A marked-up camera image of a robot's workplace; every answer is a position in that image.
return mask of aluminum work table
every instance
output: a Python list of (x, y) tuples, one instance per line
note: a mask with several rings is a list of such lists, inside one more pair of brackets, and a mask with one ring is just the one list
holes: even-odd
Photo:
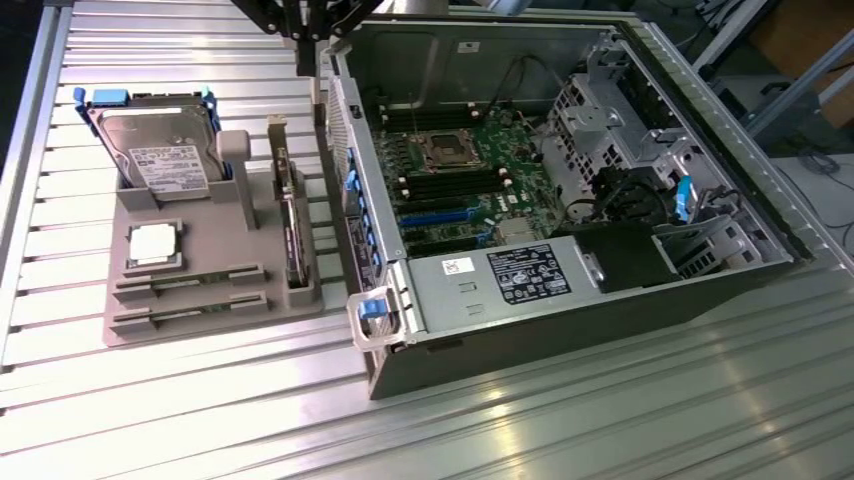
[[(854, 475), (854, 282), (830, 243), (686, 325), (369, 401), (309, 84), (279, 39), (227, 0), (77, 1), (45, 9), (28, 75), (0, 188), (0, 478)], [(116, 172), (72, 89), (200, 84), (256, 160), (265, 115), (291, 119), (327, 310), (108, 349)]]

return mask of hard drive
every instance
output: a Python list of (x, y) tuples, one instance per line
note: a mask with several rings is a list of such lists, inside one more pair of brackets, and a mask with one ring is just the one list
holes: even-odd
[(148, 188), (157, 200), (208, 196), (208, 183), (228, 179), (216, 154), (216, 100), (185, 95), (75, 89), (76, 110), (119, 167), (124, 188)]

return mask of power supply label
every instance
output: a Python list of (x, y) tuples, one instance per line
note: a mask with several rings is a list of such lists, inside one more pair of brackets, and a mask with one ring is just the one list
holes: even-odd
[(508, 304), (516, 305), (572, 291), (548, 244), (490, 253), (487, 258)]
[(193, 145), (131, 148), (128, 153), (152, 193), (207, 188), (204, 167)]

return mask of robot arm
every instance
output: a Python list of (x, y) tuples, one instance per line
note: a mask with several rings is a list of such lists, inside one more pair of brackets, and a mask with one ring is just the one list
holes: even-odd
[[(500, 15), (518, 15), (532, 0), (476, 0)], [(305, 23), (299, 0), (231, 0), (252, 23), (269, 35), (279, 33), (296, 42), (296, 75), (317, 75), (315, 43), (331, 35), (345, 36), (380, 6), (383, 0), (308, 0)]]

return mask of green circuit board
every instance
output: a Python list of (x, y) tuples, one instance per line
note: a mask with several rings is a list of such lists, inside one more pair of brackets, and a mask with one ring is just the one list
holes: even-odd
[[(412, 215), (431, 215), (435, 212), (401, 214), (399, 207), (411, 199), (401, 194), (399, 179), (401, 177), (452, 176), (460, 171), (495, 172), (506, 169), (506, 177), (511, 185), (500, 191), (452, 195), (464, 202), (464, 209), (471, 211), (466, 221), (429, 226), (401, 228), (407, 248), (411, 245), (431, 244), (452, 239), (478, 237), (478, 248), (506, 244), (500, 235), (502, 221), (524, 218), (531, 234), (536, 239), (547, 238), (555, 227), (560, 209), (555, 195), (555, 187), (540, 162), (534, 159), (538, 152), (531, 143), (528, 130), (522, 119), (507, 111), (494, 110), (492, 115), (474, 128), (454, 130), (429, 130), (416, 132), (384, 132), (375, 134), (375, 145), (383, 168), (388, 194), (395, 207), (396, 220)], [(454, 136), (474, 150), (476, 164), (458, 167), (458, 164), (436, 165), (431, 162), (428, 140)]]

